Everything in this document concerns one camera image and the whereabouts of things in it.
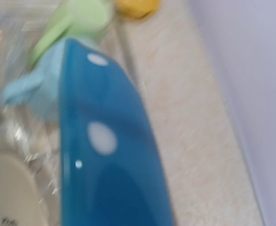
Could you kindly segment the blue polka dot plate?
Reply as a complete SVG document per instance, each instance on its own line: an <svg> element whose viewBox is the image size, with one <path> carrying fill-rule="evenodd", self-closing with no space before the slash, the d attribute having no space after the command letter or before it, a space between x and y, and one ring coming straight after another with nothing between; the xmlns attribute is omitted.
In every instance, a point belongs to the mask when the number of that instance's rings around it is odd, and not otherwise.
<svg viewBox="0 0 276 226"><path fill-rule="evenodd" d="M116 61L68 39L59 113L63 226L174 225L148 115Z"/></svg>

